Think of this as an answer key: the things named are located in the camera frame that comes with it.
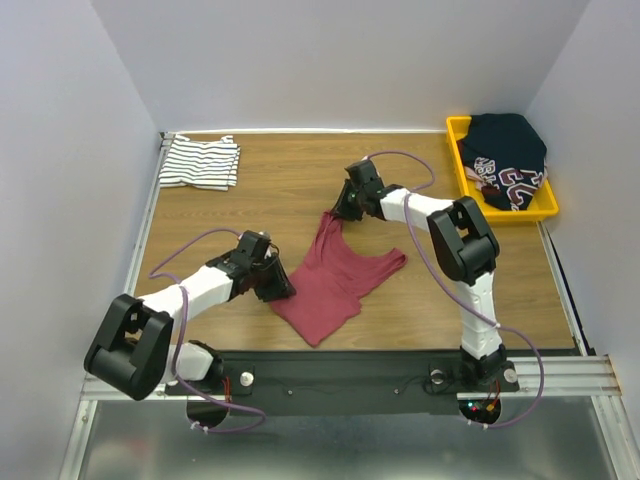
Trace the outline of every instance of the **folded striped shirt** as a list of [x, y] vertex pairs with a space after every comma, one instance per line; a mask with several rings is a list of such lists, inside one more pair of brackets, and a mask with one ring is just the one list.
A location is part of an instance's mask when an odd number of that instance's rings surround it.
[[160, 186], [228, 190], [238, 180], [239, 159], [240, 147], [232, 135], [217, 142], [194, 142], [176, 135], [160, 169]]

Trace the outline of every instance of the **yellow bin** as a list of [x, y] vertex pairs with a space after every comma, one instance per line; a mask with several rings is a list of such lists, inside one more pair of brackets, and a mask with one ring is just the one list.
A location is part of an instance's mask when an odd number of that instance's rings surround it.
[[482, 197], [482, 192], [475, 186], [473, 180], [467, 179], [464, 174], [464, 165], [458, 151], [456, 142], [464, 138], [469, 131], [471, 117], [449, 117], [447, 118], [447, 143], [453, 156], [453, 163], [456, 172], [456, 180], [460, 187], [460, 193], [473, 197], [478, 202], [482, 213], [491, 224], [496, 223], [522, 223], [522, 222], [539, 222], [547, 217], [551, 217], [558, 213], [558, 203], [556, 197], [551, 190], [551, 184], [547, 179], [542, 187], [535, 193], [533, 200], [529, 204], [527, 210], [509, 212], [499, 210], [491, 205], [487, 205]]

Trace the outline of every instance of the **gray wall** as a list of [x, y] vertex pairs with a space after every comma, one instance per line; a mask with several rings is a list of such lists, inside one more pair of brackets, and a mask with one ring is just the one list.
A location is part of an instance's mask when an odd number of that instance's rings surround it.
[[0, 2], [0, 478], [57, 478], [157, 129], [89, 2]]
[[163, 130], [521, 111], [587, 0], [92, 0]]
[[593, 0], [528, 110], [549, 147], [549, 222], [588, 338], [640, 435], [640, 2]]

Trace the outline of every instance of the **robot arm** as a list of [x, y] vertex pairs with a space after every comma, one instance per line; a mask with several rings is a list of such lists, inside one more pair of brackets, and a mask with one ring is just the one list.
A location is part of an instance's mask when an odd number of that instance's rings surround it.
[[[349, 178], [332, 209], [334, 216], [361, 220], [367, 213], [381, 220], [406, 223], [404, 200], [409, 197], [412, 225], [431, 234], [438, 264], [451, 279], [458, 296], [495, 321], [493, 272], [500, 249], [476, 202], [470, 197], [441, 200], [386, 186], [367, 158], [346, 168]], [[467, 230], [464, 237], [460, 231]], [[462, 314], [462, 351], [473, 381], [486, 381], [504, 362], [506, 353], [498, 330], [465, 309]]]
[[[175, 346], [170, 341], [183, 318], [180, 287], [188, 292], [187, 321], [249, 289], [265, 302], [295, 294], [270, 244], [267, 235], [246, 231], [234, 250], [210, 260], [180, 286], [140, 298], [117, 297], [85, 357], [85, 370], [134, 400], [145, 398], [159, 383], [173, 380], [169, 365]], [[185, 380], [201, 380], [220, 367], [218, 359], [217, 352], [206, 345], [187, 343], [180, 351], [177, 373]]]

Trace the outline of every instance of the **wood surface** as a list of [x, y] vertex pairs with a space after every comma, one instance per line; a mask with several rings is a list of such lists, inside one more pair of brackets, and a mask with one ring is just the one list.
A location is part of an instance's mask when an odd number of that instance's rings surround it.
[[[219, 139], [220, 135], [191, 137], [202, 141]], [[148, 280], [148, 272], [191, 238], [220, 226], [268, 231], [280, 248], [286, 271], [293, 272], [315, 236], [320, 215], [334, 205], [340, 193], [346, 178], [344, 167], [367, 153], [388, 149], [415, 153], [436, 171], [435, 185], [423, 193], [437, 198], [459, 196], [442, 134], [263, 134], [234, 138], [242, 149], [236, 187], [228, 192], [191, 187], [160, 190], [136, 295], [169, 285], [164, 279]], [[383, 156], [375, 163], [386, 184], [412, 187], [428, 179], [425, 168], [408, 158]], [[494, 232], [501, 246], [494, 285], [499, 321], [522, 329], [539, 347], [572, 347], [537, 227], [496, 226]], [[320, 349], [458, 348], [458, 308], [422, 264], [406, 225], [366, 217], [362, 222], [345, 223], [344, 237], [359, 254], [380, 255], [398, 247], [409, 261], [362, 299], [362, 313], [348, 320]], [[431, 254], [428, 234], [420, 237]], [[231, 234], [215, 234], [166, 269], [185, 278], [236, 243]], [[515, 336], [503, 338], [507, 347], [525, 346]], [[218, 349], [311, 348], [253, 292], [189, 322], [187, 339]]]

